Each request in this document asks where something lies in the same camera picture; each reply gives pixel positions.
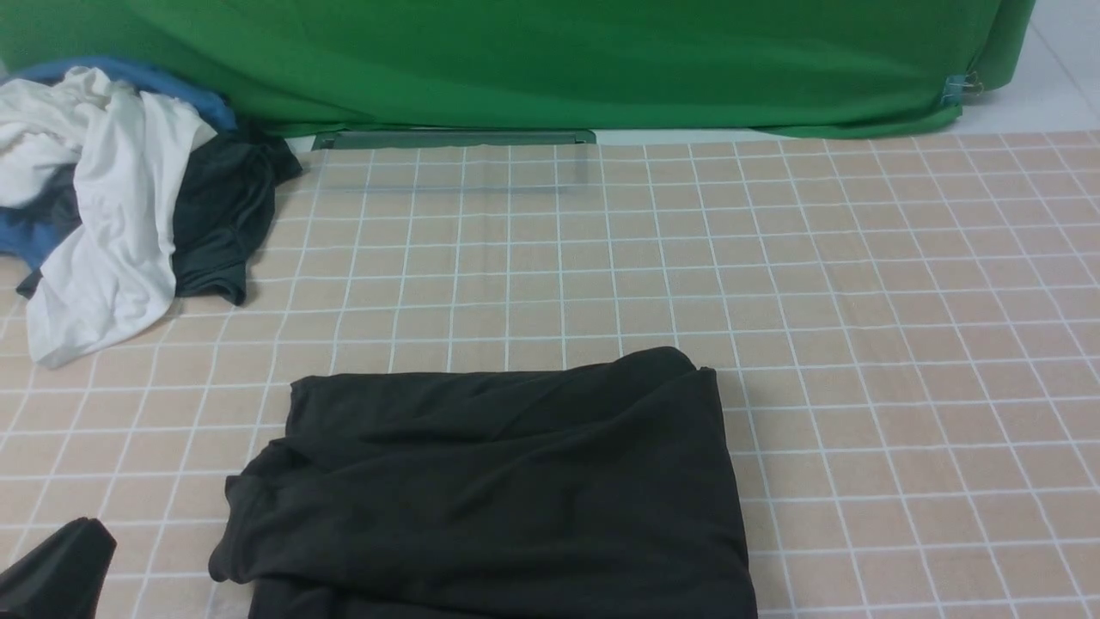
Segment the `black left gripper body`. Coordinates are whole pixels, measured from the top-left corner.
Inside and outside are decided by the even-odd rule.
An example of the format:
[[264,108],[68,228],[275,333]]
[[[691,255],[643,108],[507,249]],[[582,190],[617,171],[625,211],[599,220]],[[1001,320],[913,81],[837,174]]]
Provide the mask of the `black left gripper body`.
[[3,618],[94,618],[117,541],[98,518],[75,518],[1,575]]

